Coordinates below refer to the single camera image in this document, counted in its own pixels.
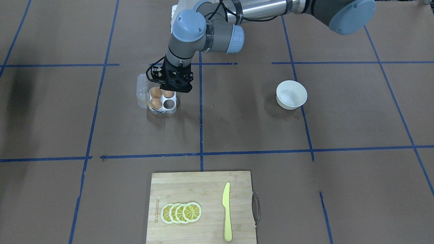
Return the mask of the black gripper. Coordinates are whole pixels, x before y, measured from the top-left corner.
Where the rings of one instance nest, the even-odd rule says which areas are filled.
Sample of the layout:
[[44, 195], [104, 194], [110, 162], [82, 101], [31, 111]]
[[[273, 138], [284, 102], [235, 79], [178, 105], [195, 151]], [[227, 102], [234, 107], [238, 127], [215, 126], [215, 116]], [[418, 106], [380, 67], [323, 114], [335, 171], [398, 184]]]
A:
[[194, 79], [194, 74], [191, 71], [191, 65], [175, 66], [172, 65], [167, 58], [163, 62], [163, 90], [174, 91], [179, 93], [189, 93], [193, 86], [191, 82]]

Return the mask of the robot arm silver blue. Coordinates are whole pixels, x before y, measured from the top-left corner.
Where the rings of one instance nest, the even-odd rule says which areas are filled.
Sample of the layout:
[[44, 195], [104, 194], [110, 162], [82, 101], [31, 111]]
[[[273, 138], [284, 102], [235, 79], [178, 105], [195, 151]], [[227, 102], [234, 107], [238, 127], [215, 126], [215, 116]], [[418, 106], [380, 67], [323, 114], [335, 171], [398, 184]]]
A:
[[309, 14], [340, 35], [361, 29], [373, 17], [373, 0], [200, 0], [173, 16], [162, 66], [151, 65], [146, 76], [163, 90], [189, 93], [196, 52], [235, 54], [243, 48], [243, 23], [262, 23], [280, 16]]

